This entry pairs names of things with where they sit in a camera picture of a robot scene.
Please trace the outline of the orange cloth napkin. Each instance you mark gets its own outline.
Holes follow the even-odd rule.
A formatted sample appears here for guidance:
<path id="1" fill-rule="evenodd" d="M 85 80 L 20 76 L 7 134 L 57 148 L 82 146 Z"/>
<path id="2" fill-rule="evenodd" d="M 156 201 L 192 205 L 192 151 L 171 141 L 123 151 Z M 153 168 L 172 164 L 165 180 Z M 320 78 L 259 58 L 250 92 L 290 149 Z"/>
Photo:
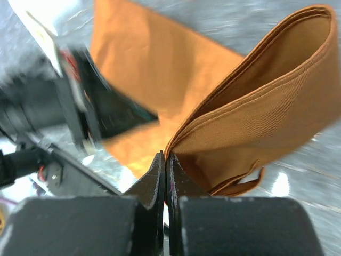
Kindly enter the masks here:
<path id="1" fill-rule="evenodd" d="M 237 196 L 254 169 L 340 118 L 338 28 L 327 5 L 300 9 L 246 56 L 131 1 L 95 1 L 91 56 L 109 84 L 159 116 L 105 149 L 141 176 L 177 155 L 212 195 Z"/>

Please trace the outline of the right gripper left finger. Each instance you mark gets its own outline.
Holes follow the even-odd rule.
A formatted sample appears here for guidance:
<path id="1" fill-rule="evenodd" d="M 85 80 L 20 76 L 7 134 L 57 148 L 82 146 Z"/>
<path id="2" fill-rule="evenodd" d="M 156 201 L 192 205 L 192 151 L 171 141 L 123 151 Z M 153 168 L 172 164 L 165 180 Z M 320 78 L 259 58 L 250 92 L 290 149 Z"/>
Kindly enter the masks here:
<path id="1" fill-rule="evenodd" d="M 165 159 L 162 151 L 125 195 L 137 199 L 130 255 L 163 255 Z"/>

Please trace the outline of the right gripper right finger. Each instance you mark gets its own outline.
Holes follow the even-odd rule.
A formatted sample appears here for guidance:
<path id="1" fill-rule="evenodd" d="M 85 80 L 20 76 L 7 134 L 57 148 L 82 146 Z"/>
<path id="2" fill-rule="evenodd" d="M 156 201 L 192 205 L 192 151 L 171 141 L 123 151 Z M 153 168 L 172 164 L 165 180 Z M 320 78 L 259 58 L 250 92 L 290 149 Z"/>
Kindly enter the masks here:
<path id="1" fill-rule="evenodd" d="M 184 172 L 175 154 L 166 164 L 171 255 L 208 255 L 210 197 Z"/>

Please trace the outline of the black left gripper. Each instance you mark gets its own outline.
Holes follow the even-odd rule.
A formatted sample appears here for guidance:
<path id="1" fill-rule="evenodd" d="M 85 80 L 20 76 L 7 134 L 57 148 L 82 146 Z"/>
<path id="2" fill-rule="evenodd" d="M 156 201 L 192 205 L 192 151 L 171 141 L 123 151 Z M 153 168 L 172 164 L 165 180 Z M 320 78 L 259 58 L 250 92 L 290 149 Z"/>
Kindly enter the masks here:
<path id="1" fill-rule="evenodd" d="M 158 115 L 114 89 L 85 48 L 57 50 L 58 98 L 74 144 L 92 153 L 105 139 L 158 121 Z"/>

